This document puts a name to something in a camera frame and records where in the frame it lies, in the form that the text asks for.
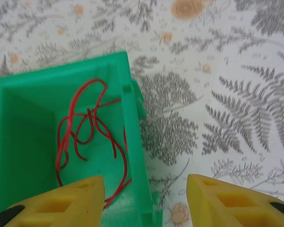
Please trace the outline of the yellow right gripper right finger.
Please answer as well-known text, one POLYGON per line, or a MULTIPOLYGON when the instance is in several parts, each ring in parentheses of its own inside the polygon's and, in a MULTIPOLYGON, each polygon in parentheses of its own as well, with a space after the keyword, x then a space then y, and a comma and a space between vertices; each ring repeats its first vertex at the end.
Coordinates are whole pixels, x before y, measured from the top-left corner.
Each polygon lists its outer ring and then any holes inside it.
POLYGON ((186 196, 195 227, 284 227, 284 202, 267 194, 189 174, 186 196))

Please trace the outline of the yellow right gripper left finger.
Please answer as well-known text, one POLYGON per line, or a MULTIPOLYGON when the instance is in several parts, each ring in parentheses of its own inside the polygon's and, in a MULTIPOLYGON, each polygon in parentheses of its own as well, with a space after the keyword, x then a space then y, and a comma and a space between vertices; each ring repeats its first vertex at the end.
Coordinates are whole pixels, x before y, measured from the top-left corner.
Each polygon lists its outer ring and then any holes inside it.
POLYGON ((98 227, 105 201, 102 176, 25 199, 0 212, 0 227, 98 227))

